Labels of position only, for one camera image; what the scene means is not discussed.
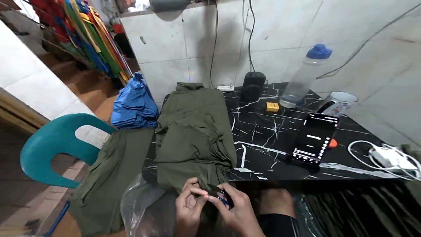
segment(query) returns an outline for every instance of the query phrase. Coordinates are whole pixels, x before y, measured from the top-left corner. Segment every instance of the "mug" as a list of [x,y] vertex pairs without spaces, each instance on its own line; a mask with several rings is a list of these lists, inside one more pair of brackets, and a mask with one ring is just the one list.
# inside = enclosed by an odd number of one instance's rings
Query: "mug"
[[317,113],[330,116],[341,116],[357,101],[358,98],[353,94],[346,92],[332,92],[323,101],[322,105],[317,110]]

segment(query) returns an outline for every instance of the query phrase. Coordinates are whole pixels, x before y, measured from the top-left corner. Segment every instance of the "teal plastic chair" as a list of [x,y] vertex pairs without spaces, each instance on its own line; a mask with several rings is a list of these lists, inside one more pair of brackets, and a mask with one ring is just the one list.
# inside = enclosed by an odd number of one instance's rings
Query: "teal plastic chair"
[[91,125],[112,134],[115,129],[99,118],[87,113],[61,116],[42,126],[25,143],[20,155],[23,172],[30,178],[50,185],[76,188],[79,182],[65,178],[51,169],[51,160],[59,153],[67,153],[92,165],[99,149],[79,140],[75,131]]

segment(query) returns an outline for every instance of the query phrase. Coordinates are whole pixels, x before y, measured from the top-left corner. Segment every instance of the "leg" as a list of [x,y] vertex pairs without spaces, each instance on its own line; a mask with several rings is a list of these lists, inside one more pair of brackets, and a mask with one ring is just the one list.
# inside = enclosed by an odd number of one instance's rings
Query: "leg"
[[262,190],[259,214],[266,237],[299,236],[293,199],[286,189]]
[[286,189],[262,190],[259,214],[283,214],[295,218],[291,194]]

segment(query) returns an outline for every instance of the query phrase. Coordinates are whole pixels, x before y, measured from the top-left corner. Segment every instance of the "black shorts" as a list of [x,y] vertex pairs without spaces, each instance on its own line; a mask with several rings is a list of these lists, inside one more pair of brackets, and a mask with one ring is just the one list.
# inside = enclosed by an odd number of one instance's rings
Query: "black shorts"
[[266,237],[285,236],[299,237],[298,224],[295,218],[283,214],[263,214],[258,218],[259,225]]

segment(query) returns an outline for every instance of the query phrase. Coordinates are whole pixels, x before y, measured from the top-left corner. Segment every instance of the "smartphone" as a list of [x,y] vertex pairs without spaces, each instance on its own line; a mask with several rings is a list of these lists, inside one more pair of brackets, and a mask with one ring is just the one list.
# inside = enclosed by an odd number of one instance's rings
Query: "smartphone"
[[320,113],[309,113],[293,145],[292,160],[319,166],[339,118]]

